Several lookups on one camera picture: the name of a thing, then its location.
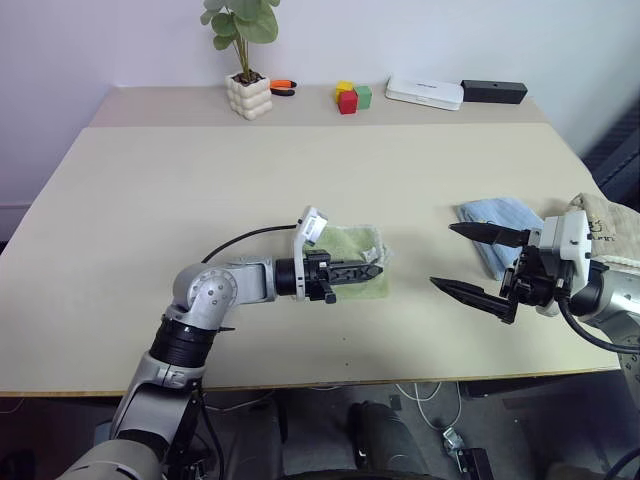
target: green towel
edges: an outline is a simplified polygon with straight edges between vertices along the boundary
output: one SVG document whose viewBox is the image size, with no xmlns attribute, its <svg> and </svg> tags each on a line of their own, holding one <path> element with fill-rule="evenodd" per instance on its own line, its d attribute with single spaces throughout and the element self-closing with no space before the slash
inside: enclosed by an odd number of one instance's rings
<svg viewBox="0 0 640 480">
<path fill-rule="evenodd" d="M 354 227 L 327 226 L 316 244 L 305 245 L 307 250 L 326 250 L 332 260 L 360 260 L 386 268 L 389 250 L 382 243 L 378 229 L 371 225 Z M 389 294 L 387 275 L 382 272 L 372 280 L 363 283 L 332 286 L 339 300 L 350 298 L 383 298 Z"/>
</svg>

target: blue cloth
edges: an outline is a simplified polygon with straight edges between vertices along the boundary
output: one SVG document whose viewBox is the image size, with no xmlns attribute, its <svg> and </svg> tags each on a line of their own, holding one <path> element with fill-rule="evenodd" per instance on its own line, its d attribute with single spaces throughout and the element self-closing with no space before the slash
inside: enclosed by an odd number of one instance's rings
<svg viewBox="0 0 640 480">
<path fill-rule="evenodd" d="M 543 221 L 517 198 L 492 198 L 465 203 L 457 209 L 461 222 L 486 222 L 524 230 L 542 228 Z M 502 280 L 504 271 L 513 265 L 521 248 L 487 245 L 473 242 L 480 256 L 496 280 Z"/>
</svg>

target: white flower pot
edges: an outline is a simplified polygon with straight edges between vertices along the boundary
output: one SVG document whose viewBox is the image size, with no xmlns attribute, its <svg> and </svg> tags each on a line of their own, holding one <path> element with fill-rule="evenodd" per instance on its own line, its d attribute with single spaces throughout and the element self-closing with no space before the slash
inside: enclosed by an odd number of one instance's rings
<svg viewBox="0 0 640 480">
<path fill-rule="evenodd" d="M 227 75 L 224 79 L 231 110 L 247 120 L 253 120 L 273 107 L 271 103 L 271 81 L 268 78 L 244 86 Z"/>
</svg>

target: toy block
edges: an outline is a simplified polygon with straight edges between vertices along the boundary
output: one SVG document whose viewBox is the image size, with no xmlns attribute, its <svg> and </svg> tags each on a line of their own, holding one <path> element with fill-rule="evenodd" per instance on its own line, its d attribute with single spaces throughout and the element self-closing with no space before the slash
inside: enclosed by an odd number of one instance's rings
<svg viewBox="0 0 640 480">
<path fill-rule="evenodd" d="M 336 103 L 338 103 L 338 100 L 340 100 L 340 94 L 342 92 L 349 92 L 351 90 L 353 90 L 353 83 L 345 82 L 345 81 L 338 82 L 338 85 L 336 86 L 336 94 L 335 94 Z"/>
<path fill-rule="evenodd" d="M 358 95 L 353 90 L 340 93 L 338 99 L 338 109 L 340 113 L 346 115 L 348 113 L 356 113 L 358 109 Z"/>
<path fill-rule="evenodd" d="M 358 110 L 364 110 L 371 106 L 371 89 L 367 85 L 358 85 L 353 89 L 358 95 Z"/>
</svg>

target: yellow block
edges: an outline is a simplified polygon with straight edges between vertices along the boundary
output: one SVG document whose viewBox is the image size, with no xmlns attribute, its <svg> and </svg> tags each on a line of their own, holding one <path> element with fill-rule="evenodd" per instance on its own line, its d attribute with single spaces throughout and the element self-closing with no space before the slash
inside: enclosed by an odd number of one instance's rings
<svg viewBox="0 0 640 480">
<path fill-rule="evenodd" d="M 351 82 L 345 82 L 344 80 L 341 80 L 340 82 L 338 82 L 338 86 L 336 87 L 336 103 L 338 103 L 338 99 L 340 98 L 340 94 L 342 92 L 349 92 L 353 90 L 353 83 Z"/>
</svg>

